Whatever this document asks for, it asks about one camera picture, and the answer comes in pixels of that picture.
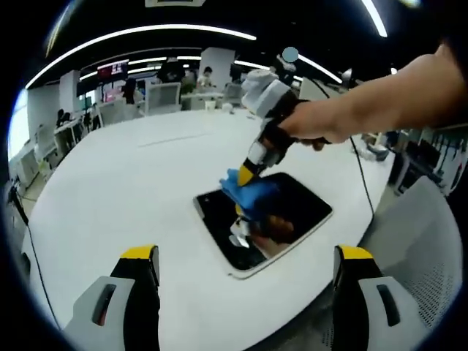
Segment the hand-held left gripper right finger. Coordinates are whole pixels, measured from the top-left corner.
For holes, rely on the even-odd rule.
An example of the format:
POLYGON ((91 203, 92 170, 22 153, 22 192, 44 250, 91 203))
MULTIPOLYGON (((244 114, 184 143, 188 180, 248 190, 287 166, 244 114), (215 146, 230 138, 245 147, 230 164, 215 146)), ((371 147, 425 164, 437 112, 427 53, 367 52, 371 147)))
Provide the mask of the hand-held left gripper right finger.
POLYGON ((334 248, 333 350, 416 350, 428 334, 418 303, 371 253, 334 248))

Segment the person's right hand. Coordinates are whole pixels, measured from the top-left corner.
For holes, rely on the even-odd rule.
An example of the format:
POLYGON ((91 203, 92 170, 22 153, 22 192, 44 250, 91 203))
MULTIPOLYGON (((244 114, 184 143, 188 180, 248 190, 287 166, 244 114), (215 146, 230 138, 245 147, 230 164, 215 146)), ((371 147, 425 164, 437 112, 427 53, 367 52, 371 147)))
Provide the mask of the person's right hand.
POLYGON ((342 143, 355 130, 355 119, 339 98, 298 104, 293 113, 279 124, 290 137, 321 151, 326 142, 342 143))

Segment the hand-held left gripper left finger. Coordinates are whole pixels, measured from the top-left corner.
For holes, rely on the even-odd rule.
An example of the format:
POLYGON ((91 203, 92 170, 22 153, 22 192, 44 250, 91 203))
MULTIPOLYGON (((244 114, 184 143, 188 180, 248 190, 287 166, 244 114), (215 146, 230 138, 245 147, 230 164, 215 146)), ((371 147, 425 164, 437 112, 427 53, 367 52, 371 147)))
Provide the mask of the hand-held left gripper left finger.
POLYGON ((159 248, 123 253, 76 300, 64 334, 76 350, 159 350, 159 248))

